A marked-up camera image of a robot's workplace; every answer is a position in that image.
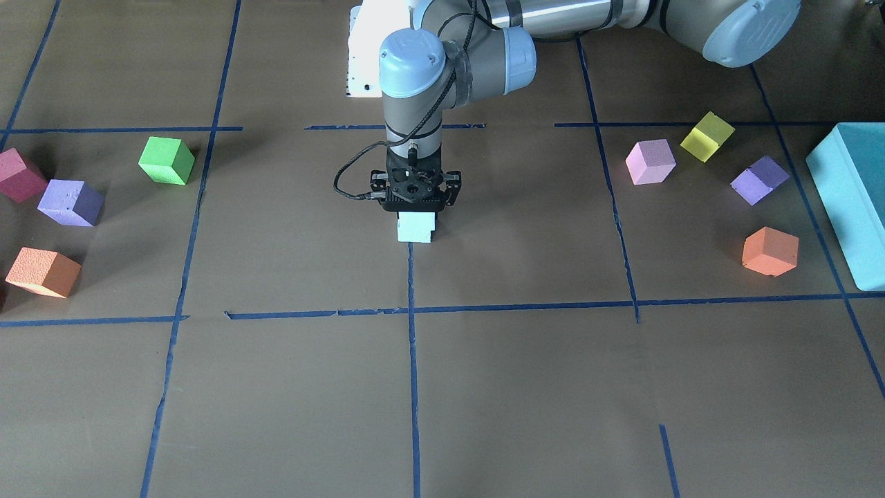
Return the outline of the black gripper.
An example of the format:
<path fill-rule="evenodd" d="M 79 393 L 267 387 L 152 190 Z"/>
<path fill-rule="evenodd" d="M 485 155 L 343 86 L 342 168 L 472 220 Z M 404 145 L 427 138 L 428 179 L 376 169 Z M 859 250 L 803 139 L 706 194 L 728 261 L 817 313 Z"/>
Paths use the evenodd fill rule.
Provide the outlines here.
<path fill-rule="evenodd" d="M 460 171 L 442 171 L 440 156 L 389 156 L 384 171 L 371 173 L 371 199 L 388 212 L 440 212 L 454 205 L 462 183 Z"/>

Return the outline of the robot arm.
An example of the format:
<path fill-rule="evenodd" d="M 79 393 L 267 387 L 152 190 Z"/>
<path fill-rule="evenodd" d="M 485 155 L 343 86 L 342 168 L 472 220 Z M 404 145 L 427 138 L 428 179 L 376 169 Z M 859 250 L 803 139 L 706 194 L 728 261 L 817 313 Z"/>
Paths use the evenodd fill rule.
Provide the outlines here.
<path fill-rule="evenodd" d="M 420 1 L 368 55 L 378 70 L 386 166 L 355 201 L 440 212 L 461 189 L 442 169 L 443 111 L 527 87 L 537 42 L 653 28 L 726 67 L 761 59 L 792 28 L 799 1 Z"/>

